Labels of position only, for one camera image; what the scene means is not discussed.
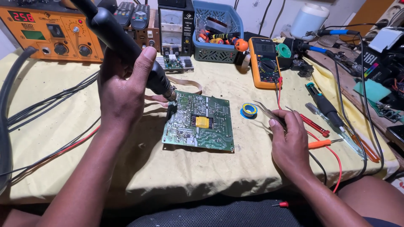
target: green sponge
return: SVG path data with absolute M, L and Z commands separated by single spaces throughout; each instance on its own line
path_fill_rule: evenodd
M 365 82 L 365 86 L 366 86 L 366 96 L 372 102 L 378 102 L 382 98 L 388 96 L 391 93 L 389 89 L 385 88 L 383 85 L 373 80 L 367 80 Z M 362 82 L 358 82 L 353 87 L 353 89 L 359 94 L 363 95 Z

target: ribbon cable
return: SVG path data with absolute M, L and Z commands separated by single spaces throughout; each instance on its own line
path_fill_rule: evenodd
M 200 85 L 198 82 L 195 82 L 193 80 L 181 80 L 181 79 L 176 79 L 171 76 L 167 76 L 167 78 L 173 82 L 174 84 L 179 84 L 179 85 L 186 85 L 186 86 L 195 86 L 199 89 L 199 91 L 194 92 L 194 94 L 201 95 L 202 94 L 202 85 Z M 161 106 L 167 108 L 168 107 L 168 101 L 166 98 L 164 98 L 162 95 L 145 95 L 145 100 L 149 101 L 155 101 L 159 103 Z

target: table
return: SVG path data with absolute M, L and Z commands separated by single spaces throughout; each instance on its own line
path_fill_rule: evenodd
M 10 69 L 17 53 L 21 50 L 0 61 L 1 71 Z M 254 120 L 240 115 L 242 104 L 252 100 L 260 100 L 267 108 L 277 109 L 275 91 L 255 88 L 251 71 L 241 73 L 234 64 L 196 61 L 193 57 L 192 61 L 194 73 L 176 74 L 174 77 L 195 80 L 202 84 L 203 95 L 230 101 L 235 152 L 163 145 L 161 136 L 166 109 L 146 101 L 144 115 L 123 147 L 115 168 L 107 198 L 108 207 L 143 203 L 164 206 L 199 200 L 217 193 L 247 196 L 289 184 L 271 158 L 268 118 L 260 112 Z M 27 60 L 13 86 L 9 116 L 76 85 L 98 69 L 99 64 L 94 63 Z M 313 101 L 304 87 L 308 81 L 290 70 L 282 72 L 282 75 L 281 106 L 298 110 L 330 130 L 324 120 L 304 107 L 305 103 Z M 187 92 L 197 90 L 191 86 L 178 86 L 178 89 Z M 10 133 L 14 168 L 32 164 L 57 150 L 86 130 L 99 115 L 97 85 L 94 83 L 20 130 Z M 311 132 L 322 138 L 318 132 Z M 338 137 L 331 133 L 329 138 Z M 0 196 L 0 203 L 50 202 L 74 170 L 89 142 L 55 158 L 8 187 Z M 362 169 L 362 160 L 348 145 L 337 142 L 331 148 L 341 159 L 343 180 L 358 174 Z M 330 187 L 338 179 L 339 168 L 335 157 L 326 148 L 312 150 L 312 153 L 326 169 Z M 384 154 L 389 163 L 388 174 L 391 174 L 398 168 L 397 161 L 390 150 L 385 150 Z M 323 180 L 320 167 L 312 159 L 310 164 L 319 179 Z M 368 162 L 367 172 L 378 168 L 379 164 Z
M 284 37 L 291 37 L 288 32 L 283 32 L 282 35 Z M 316 41 L 310 42 L 310 44 L 313 46 L 324 48 L 323 46 L 317 44 Z M 327 49 L 333 53 L 343 51 L 345 53 L 345 56 L 350 59 L 356 59 L 360 55 L 358 52 L 353 51 L 344 46 L 341 46 L 340 49 L 337 49 L 337 48 L 327 48 Z M 311 51 L 311 50 L 307 51 L 307 56 L 309 59 L 318 63 L 322 67 L 330 70 L 331 73 L 334 75 L 334 77 L 337 76 L 334 60 L 332 60 L 330 57 L 328 57 L 322 53 L 319 53 L 316 51 Z M 354 91 L 354 86 L 356 85 L 356 83 L 353 80 L 353 77 L 347 71 L 345 71 L 344 68 L 342 68 L 339 65 L 338 65 L 338 74 L 339 74 L 340 82 L 341 82 L 341 93 L 349 101 L 351 101 L 361 113 L 366 115 L 365 106 L 364 106 L 364 98 L 359 93 Z M 373 124 L 377 127 L 377 130 L 381 133 L 383 139 L 386 142 L 389 142 L 390 140 L 385 137 L 386 128 L 390 127 L 390 126 L 395 126 L 395 125 L 402 125 L 402 123 L 401 122 L 392 123 L 391 121 L 389 121 L 386 118 L 379 117 L 377 115 L 376 111 L 369 104 L 367 104 L 367 105 L 369 108 L 370 117 L 372 118 Z M 394 155 L 396 156 L 396 158 L 400 164 L 399 171 L 404 171 L 404 158 L 393 148 L 391 148 L 391 150 L 394 153 Z

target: voltmeter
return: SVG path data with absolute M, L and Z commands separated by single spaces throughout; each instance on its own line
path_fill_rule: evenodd
M 275 43 L 271 39 L 252 37 L 248 41 L 251 55 L 252 77 L 257 88 L 276 88 L 280 70 L 276 57 Z

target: yellow tablecloth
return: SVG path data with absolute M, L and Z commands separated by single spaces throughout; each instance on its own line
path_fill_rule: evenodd
M 12 53 L 0 61 L 1 80 L 16 60 Z M 254 87 L 251 71 L 240 73 L 236 66 L 226 63 L 196 61 L 194 73 L 177 74 L 176 78 L 195 80 L 203 85 L 203 95 L 228 99 L 235 143 L 234 153 L 217 150 L 169 146 L 161 143 L 166 109 L 159 104 L 146 102 L 144 116 L 134 130 L 114 171 L 107 204 L 111 207 L 136 205 L 153 201 L 155 206 L 199 200 L 216 193 L 230 196 L 247 196 L 279 189 L 289 182 L 279 173 L 271 158 L 268 118 L 260 111 L 254 120 L 240 115 L 243 103 L 260 100 L 267 108 L 277 109 L 274 90 Z M 315 70 L 314 79 L 327 98 L 336 104 L 333 78 L 327 71 Z M 99 69 L 99 64 L 51 62 L 29 59 L 22 67 L 12 88 L 8 116 L 27 106 L 43 100 L 63 89 L 75 86 Z M 329 129 L 327 123 L 313 115 L 304 106 L 313 102 L 304 84 L 308 83 L 294 71 L 283 71 L 284 84 L 281 106 L 289 106 Z M 195 92 L 191 86 L 178 86 L 181 91 Z M 354 126 L 361 136 L 368 135 L 362 124 L 363 116 L 354 107 L 347 106 Z M 13 147 L 14 168 L 34 163 L 86 130 L 100 115 L 96 83 L 48 113 L 10 133 Z M 309 126 L 306 128 L 323 137 Z M 331 132 L 330 139 L 338 139 Z M 384 175 L 398 169 L 392 152 L 382 143 L 386 160 Z M 89 145 L 89 141 L 37 168 L 24 178 L 9 186 L 0 196 L 2 204 L 29 204 L 50 202 L 66 182 Z M 343 180 L 357 175 L 363 167 L 361 158 L 344 142 L 331 148 L 339 155 Z M 326 148 L 312 150 L 324 166 L 328 186 L 338 179 L 338 163 Z M 315 174 L 323 180 L 320 167 L 310 159 Z M 380 164 L 368 161 L 368 172 Z

